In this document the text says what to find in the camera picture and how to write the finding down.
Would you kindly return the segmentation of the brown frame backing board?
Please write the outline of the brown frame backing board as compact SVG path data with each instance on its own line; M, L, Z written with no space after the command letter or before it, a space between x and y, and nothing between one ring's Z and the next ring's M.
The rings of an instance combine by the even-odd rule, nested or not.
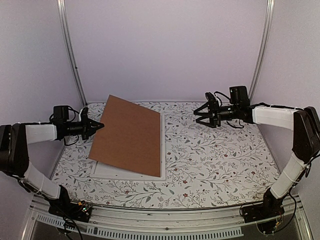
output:
M134 173L161 175L161 114L109 95L89 159Z

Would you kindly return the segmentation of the white picture frame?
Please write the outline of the white picture frame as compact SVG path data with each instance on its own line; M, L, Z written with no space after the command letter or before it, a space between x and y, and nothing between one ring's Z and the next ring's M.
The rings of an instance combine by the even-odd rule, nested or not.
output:
M166 145L165 145L165 115L164 114L160 114L160 176L151 176L148 175L149 177L135 177L135 178L120 178L120 177L116 177L116 178L106 178L106 177L96 177L96 176L91 176L92 173L92 169L91 169L91 173L90 173L90 177L93 179L103 179L103 180L120 180L120 181L138 181L138 182L164 182L166 180Z

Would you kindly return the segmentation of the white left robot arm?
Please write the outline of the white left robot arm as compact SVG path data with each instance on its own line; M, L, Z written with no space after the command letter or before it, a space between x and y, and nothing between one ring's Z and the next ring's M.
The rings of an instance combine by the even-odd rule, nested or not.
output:
M60 141L77 136L87 140L104 124L82 113L79 121L54 114L49 122L15 123L0 126L0 171L17 179L28 192L41 194L55 201L55 209L63 216L74 213L74 205L66 200L68 192L52 182L30 161L28 146L35 143Z

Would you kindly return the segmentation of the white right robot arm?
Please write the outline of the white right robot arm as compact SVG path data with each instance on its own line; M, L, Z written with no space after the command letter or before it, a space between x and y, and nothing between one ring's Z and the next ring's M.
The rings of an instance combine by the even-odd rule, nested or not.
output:
M275 199L281 199L296 185L308 165L320 152L320 118L316 108L251 104L249 100L232 100L220 106L215 99L208 100L193 111L198 124L210 128L223 121L241 120L258 125L271 151L281 151L281 174L269 189Z

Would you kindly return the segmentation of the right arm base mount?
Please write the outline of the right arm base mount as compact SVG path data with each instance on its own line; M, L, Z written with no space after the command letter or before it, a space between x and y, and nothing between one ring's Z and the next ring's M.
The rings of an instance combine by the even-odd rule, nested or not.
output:
M280 216L285 213L283 200L284 197L276 198L268 189L263 195L262 203L242 206L239 213L245 223Z

